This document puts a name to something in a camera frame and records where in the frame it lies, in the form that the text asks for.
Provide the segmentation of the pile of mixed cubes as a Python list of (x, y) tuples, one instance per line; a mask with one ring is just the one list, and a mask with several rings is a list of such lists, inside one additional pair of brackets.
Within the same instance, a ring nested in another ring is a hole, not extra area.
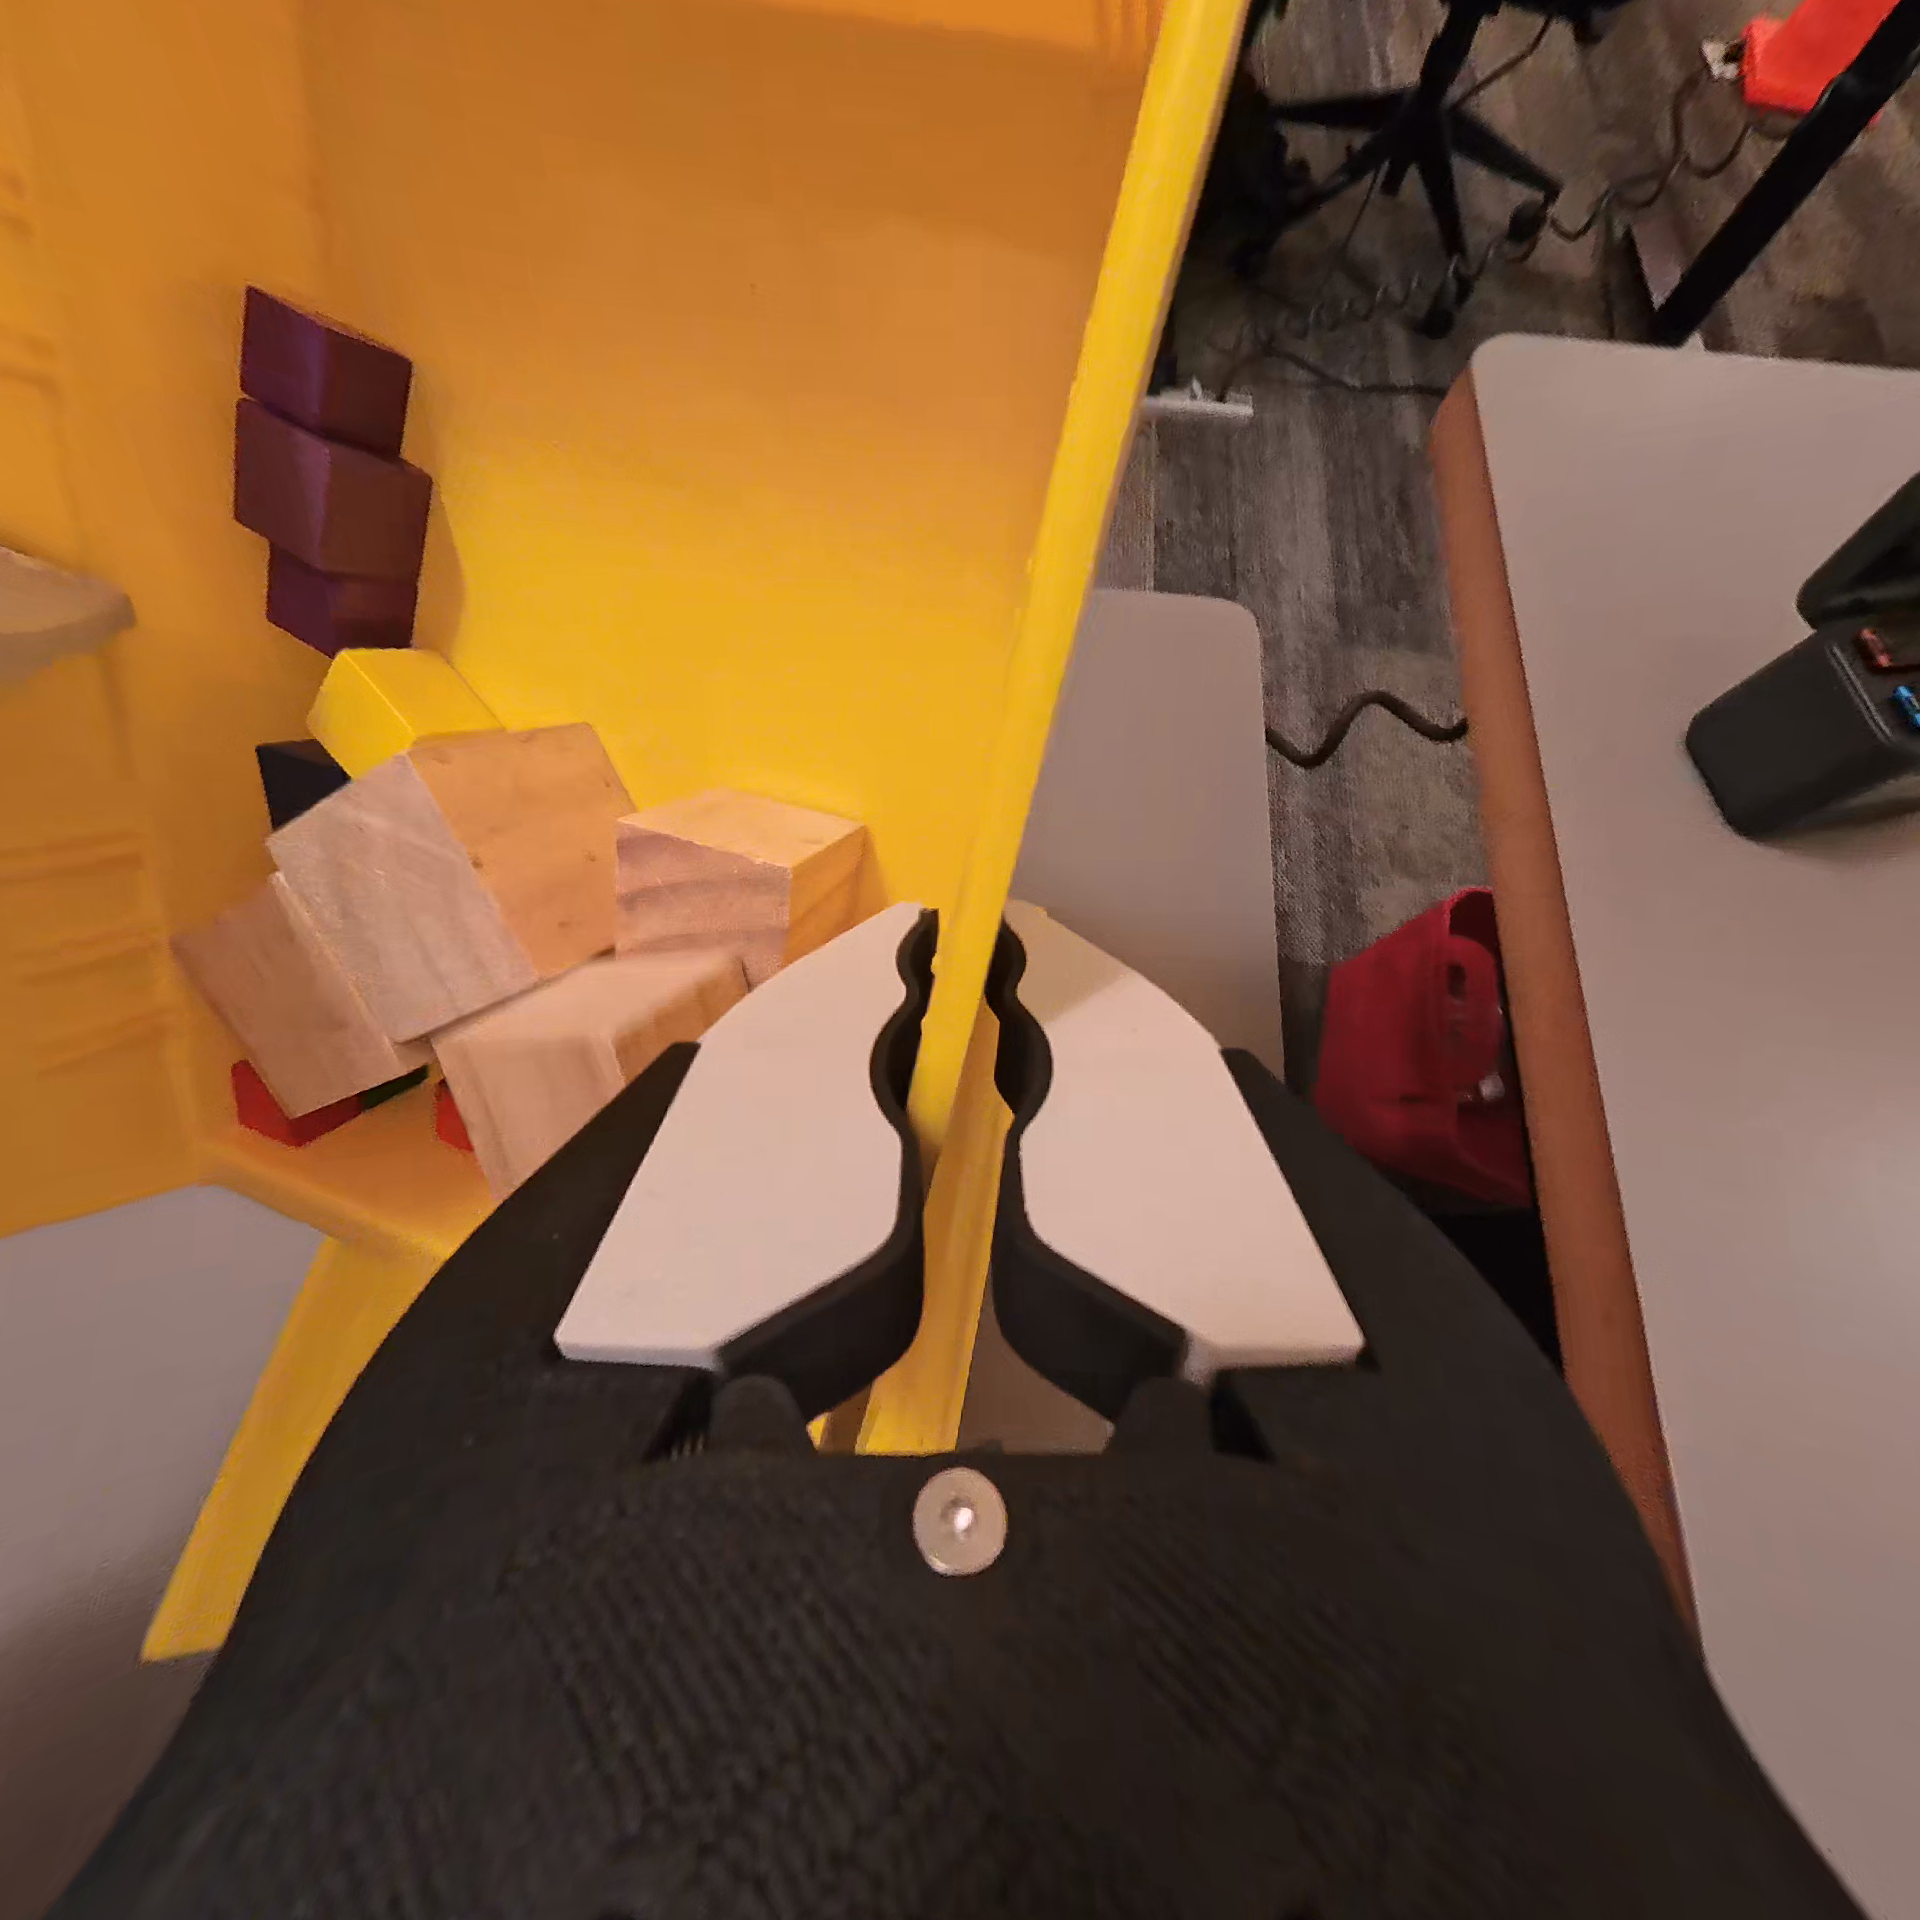
[(592, 724), (503, 726), (415, 648), (412, 390), (401, 353), (245, 291), (230, 515), (326, 675), (308, 737), (255, 747), (272, 874), (174, 950), (242, 1050), (240, 1125), (305, 1146), (436, 1070), (440, 1136), (504, 1197), (848, 931), (871, 836), (726, 786), (636, 808)]

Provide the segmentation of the black charging hub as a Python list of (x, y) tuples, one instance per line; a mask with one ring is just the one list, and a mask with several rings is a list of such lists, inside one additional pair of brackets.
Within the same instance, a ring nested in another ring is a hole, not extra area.
[(1684, 750), (1752, 842), (1914, 814), (1914, 619), (1813, 632), (1698, 708)]

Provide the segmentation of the dark device case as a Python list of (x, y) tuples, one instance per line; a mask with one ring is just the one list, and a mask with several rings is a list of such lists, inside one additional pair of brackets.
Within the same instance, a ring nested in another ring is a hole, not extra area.
[(1917, 476), (1810, 571), (1793, 608), (1810, 628), (1846, 628), (1878, 672), (1917, 667)]

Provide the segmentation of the black office chair base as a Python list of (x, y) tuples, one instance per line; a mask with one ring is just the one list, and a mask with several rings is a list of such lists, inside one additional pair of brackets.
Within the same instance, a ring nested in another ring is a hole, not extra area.
[(1501, 10), (1501, 3), (1447, 3), (1423, 51), (1420, 76), (1405, 86), (1281, 104), (1263, 91), (1254, 94), (1265, 125), (1278, 136), (1312, 128), (1359, 136), (1359, 145), (1351, 147), (1344, 160), (1320, 178), (1298, 176), (1281, 166), (1280, 196), (1257, 214), (1231, 253), (1239, 276), (1257, 276), (1281, 233), (1304, 224), (1348, 189), (1370, 185), (1378, 194), (1394, 200), (1408, 176), (1416, 176), (1423, 189), (1447, 266), (1465, 267), (1466, 238), (1456, 189), (1460, 160), (1527, 189), (1527, 211), (1534, 214), (1545, 217), (1554, 209), (1562, 194), (1559, 176), (1482, 124), (1470, 97), (1456, 91), (1482, 26)]

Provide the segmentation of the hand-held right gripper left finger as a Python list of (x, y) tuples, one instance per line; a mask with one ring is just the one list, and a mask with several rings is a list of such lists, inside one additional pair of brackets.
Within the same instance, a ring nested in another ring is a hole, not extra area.
[(897, 902), (700, 1041), (556, 1328), (559, 1355), (776, 1380), (804, 1419), (868, 1390), (924, 1313), (904, 1092), (940, 918)]

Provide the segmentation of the orange plastic object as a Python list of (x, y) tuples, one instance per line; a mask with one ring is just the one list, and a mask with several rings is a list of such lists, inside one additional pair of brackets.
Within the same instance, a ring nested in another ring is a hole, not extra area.
[(1885, 26), (1895, 3), (1796, 3), (1754, 13), (1742, 32), (1743, 107), (1804, 117)]

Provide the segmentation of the white table with wooden edge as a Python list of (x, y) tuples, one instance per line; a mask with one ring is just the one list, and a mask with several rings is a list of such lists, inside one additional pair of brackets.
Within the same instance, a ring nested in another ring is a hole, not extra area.
[(1873, 1916), (1914, 1916), (1914, 817), (1750, 844), (1684, 730), (1914, 476), (1914, 393), (1505, 333), (1431, 425), (1568, 1390)]

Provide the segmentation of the light grey panel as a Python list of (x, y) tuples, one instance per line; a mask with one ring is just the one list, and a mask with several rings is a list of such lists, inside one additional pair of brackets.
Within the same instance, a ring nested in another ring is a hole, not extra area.
[(1285, 1074), (1258, 628), (1228, 600), (1095, 590), (1014, 866), (1017, 900)]

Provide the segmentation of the yellow plastic box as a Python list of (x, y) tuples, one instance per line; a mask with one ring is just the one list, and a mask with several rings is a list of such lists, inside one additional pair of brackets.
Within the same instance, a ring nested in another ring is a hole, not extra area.
[[(421, 1096), (233, 1123), (172, 956), (270, 874), (253, 745), (590, 724), (637, 804), (868, 830), (940, 912), (916, 1341), (862, 1445), (957, 1434), (1006, 1113), (992, 925), (1244, 5), (5, 5), (5, 546), (132, 622), (5, 665), (5, 1233), (220, 1181), (325, 1235), (158, 1636), (193, 1654), (370, 1353), (479, 1222)], [(246, 291), (412, 358), (412, 688), (265, 617)]]

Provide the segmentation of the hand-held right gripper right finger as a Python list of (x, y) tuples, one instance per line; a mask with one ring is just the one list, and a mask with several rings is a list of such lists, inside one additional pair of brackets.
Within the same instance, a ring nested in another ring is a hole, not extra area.
[(1359, 1321), (1224, 1050), (1176, 998), (1014, 900), (989, 1008), (1013, 1123), (992, 1305), (1032, 1374), (1122, 1412), (1152, 1380), (1356, 1365)]

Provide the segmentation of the black tripod leg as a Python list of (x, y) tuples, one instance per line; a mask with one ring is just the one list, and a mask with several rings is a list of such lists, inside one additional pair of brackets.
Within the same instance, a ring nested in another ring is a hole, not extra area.
[(1754, 266), (1789, 217), (1854, 149), (1917, 66), (1917, 3), (1895, 3), (1861, 57), (1821, 94), (1813, 112), (1792, 118), (1783, 147), (1716, 226), (1647, 323), (1657, 348), (1687, 346), (1702, 321)]

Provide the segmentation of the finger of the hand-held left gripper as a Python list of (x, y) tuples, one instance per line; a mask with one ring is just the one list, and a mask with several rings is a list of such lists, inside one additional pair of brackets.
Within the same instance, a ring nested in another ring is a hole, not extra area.
[(89, 574), (2, 549), (2, 683), (14, 686), (130, 632), (128, 597)]

